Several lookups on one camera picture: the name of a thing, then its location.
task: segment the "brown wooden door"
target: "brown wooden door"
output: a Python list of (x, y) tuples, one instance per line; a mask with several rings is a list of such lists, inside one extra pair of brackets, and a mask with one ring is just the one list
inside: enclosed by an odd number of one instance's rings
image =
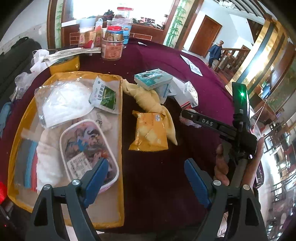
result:
[(206, 15), (191, 44), (189, 51), (205, 58), (207, 51), (212, 46), (212, 43), (216, 39), (221, 28), (221, 24), (217, 23), (215, 20)]

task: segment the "window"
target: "window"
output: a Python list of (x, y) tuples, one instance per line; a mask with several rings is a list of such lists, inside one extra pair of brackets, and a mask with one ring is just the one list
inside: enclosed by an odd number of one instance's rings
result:
[(165, 14), (170, 14), (172, 3), (173, 0), (150, 0), (149, 2), (139, 0), (73, 0), (73, 17), (79, 19), (103, 15), (108, 9), (116, 13), (117, 7), (122, 6), (134, 9), (130, 18), (137, 20), (140, 20), (141, 17), (151, 18), (159, 24), (164, 21)]

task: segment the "human hand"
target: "human hand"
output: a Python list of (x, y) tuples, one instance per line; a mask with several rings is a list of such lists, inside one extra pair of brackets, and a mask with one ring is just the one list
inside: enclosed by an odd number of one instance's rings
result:
[[(246, 167), (241, 185), (247, 184), (251, 188), (253, 187), (258, 165), (263, 155), (263, 144), (264, 144), (264, 138), (262, 137), (258, 140), (257, 151), (255, 156), (252, 158), (252, 160), (249, 162), (249, 164)], [(215, 172), (214, 179), (221, 181), (226, 186), (229, 185), (229, 179), (226, 176), (228, 174), (228, 165), (226, 164), (223, 157), (222, 144), (220, 144), (216, 150), (216, 166), (214, 167), (214, 172)]]

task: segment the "dark red tablecloth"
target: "dark red tablecloth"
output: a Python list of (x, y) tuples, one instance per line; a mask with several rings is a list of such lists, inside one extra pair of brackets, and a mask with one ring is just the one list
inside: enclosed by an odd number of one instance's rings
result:
[[(199, 106), (195, 108), (204, 115), (231, 124), (232, 98), (224, 86), (200, 59), (178, 50), (149, 41), (130, 39), (118, 61), (104, 61), (100, 54), (80, 57), (81, 71), (117, 74), (133, 83), (133, 76), (146, 70), (160, 68), (183, 81), (191, 81), (198, 93)], [(189, 58), (203, 74), (190, 71), (180, 57)], [(1, 180), (7, 182), (7, 168), (13, 139), (19, 122), (34, 96), (34, 90), (50, 77), (44, 70), (32, 83), (22, 100), (13, 105), (3, 137), (0, 140)], [(213, 175), (215, 149), (219, 136), (203, 127), (196, 129), (179, 122), (181, 112), (178, 104), (167, 99), (165, 106), (170, 111), (178, 146), (169, 141), (166, 151), (144, 153), (129, 151), (135, 139), (136, 118), (132, 110), (143, 111), (135, 100), (123, 95), (122, 164), (124, 185), (125, 222), (121, 228), (109, 232), (139, 233), (176, 229), (200, 222), (205, 214), (184, 174), (184, 161), (192, 157), (201, 169)]]

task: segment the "green label packet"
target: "green label packet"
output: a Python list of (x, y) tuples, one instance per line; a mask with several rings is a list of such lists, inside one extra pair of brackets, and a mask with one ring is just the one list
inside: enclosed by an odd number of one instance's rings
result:
[(116, 95), (115, 92), (107, 86), (105, 86), (103, 90), (101, 105), (109, 109), (115, 110)]
[(89, 97), (89, 102), (95, 107), (112, 111), (116, 108), (116, 92), (106, 86), (100, 78), (96, 78), (93, 91)]

